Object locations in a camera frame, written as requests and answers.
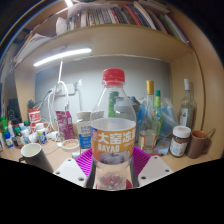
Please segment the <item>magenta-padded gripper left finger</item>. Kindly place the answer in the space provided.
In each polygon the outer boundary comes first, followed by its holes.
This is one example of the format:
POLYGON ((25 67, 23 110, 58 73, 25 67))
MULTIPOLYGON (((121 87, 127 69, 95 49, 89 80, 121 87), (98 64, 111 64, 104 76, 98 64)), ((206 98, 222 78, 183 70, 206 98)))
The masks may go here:
POLYGON ((78 186, 92 189, 95 182, 92 150, 88 149, 76 158, 67 158, 54 174, 78 186))

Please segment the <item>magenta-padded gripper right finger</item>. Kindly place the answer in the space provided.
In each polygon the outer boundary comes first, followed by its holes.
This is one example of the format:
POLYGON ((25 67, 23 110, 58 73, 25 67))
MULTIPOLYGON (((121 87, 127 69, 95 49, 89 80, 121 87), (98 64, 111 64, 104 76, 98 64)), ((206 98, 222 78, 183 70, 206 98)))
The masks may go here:
POLYGON ((130 173, 131 187, 139 188, 172 174, 173 170, 158 155, 148 155, 135 147, 130 173))

